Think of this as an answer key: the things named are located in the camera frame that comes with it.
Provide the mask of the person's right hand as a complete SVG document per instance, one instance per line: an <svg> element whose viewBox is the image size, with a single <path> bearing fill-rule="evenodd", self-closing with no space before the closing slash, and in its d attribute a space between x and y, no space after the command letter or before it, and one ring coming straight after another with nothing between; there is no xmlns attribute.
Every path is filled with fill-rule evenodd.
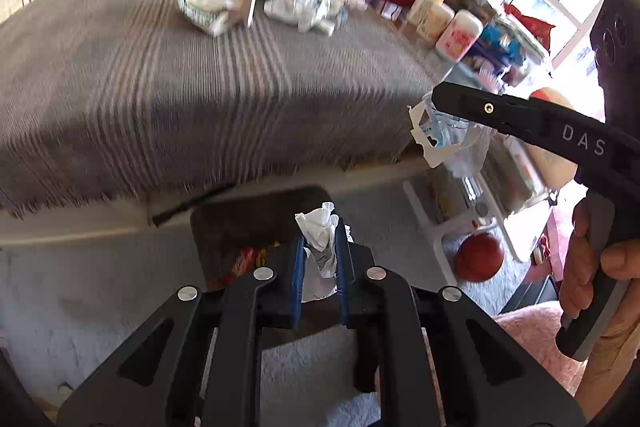
<svg viewBox="0 0 640 427"><path fill-rule="evenodd" d="M616 281L628 282L626 295L614 314L611 326L622 329L639 323L639 241L617 243L597 254L589 244L590 216L587 199L573 212L574 230L565 259L564 279L560 289L563 311L576 319L593 299L593 277L601 269Z"/></svg>

